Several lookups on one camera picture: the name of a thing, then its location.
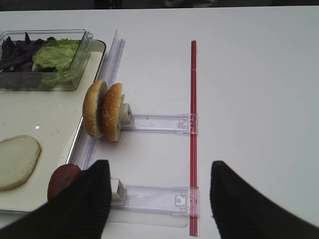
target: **red rod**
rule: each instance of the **red rod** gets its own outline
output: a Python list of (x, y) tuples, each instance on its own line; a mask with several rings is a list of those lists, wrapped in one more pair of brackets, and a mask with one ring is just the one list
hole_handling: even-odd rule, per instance
[[(191, 86), (190, 86), (190, 113), (192, 117), (192, 129), (196, 129), (196, 41), (191, 42)], [(197, 134), (190, 134), (190, 186), (197, 187)], [(191, 236), (198, 235), (198, 217), (190, 217), (189, 219), (189, 234)]]

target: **white tabletop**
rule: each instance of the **white tabletop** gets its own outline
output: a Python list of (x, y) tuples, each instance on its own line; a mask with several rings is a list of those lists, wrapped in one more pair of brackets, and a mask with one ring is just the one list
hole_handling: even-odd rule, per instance
[[(203, 239), (219, 238), (209, 203), (214, 160), (224, 160), (271, 200), (319, 226), (318, 22), (316, 6), (0, 14), (0, 28), (7, 30), (85, 28), (95, 39), (111, 42), (118, 29), (127, 40), (120, 82), (140, 78), (159, 86), (160, 81), (178, 81), (180, 87), (168, 89), (170, 95), (177, 92), (175, 102), (157, 104), (157, 110), (137, 106), (138, 113), (189, 110), (179, 102), (189, 100), (182, 92), (189, 89), (190, 42), (197, 40)], [(148, 96), (160, 102), (161, 90), (151, 89), (145, 102)], [(1, 218), (2, 223), (9, 220)], [(188, 229), (107, 223), (103, 237), (132, 235), (186, 238)]]

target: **cheese slice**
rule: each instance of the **cheese slice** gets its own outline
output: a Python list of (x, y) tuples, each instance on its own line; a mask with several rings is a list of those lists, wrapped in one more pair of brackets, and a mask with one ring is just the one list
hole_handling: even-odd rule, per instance
[(30, 177), (41, 152), (40, 144), (28, 135), (0, 142), (0, 191), (20, 186)]

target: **top bun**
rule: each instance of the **top bun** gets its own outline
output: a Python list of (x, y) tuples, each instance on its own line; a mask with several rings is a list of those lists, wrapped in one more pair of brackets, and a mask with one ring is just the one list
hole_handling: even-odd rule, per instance
[(88, 89), (83, 103), (84, 130), (94, 138), (103, 136), (101, 129), (101, 108), (107, 93), (107, 85), (103, 80), (93, 83)]
[(121, 125), (118, 122), (122, 103), (122, 84), (114, 84), (106, 94), (102, 106), (101, 124), (105, 138), (109, 141), (118, 141)]

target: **plastic container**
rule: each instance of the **plastic container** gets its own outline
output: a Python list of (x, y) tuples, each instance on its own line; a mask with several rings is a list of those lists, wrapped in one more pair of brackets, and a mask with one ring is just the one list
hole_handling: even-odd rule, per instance
[(79, 46), (67, 71), (38, 72), (34, 66), (33, 72), (0, 72), (0, 89), (27, 90), (27, 91), (74, 91), (79, 85), (81, 76), (90, 56), (88, 47), (93, 35), (83, 29), (75, 30), (36, 30), (36, 31), (4, 31), (0, 34), (0, 55), (2, 45), (10, 37), (16, 43), (25, 40), (28, 33), (31, 41), (47, 40), (54, 37), (56, 40), (70, 39), (79, 41)]

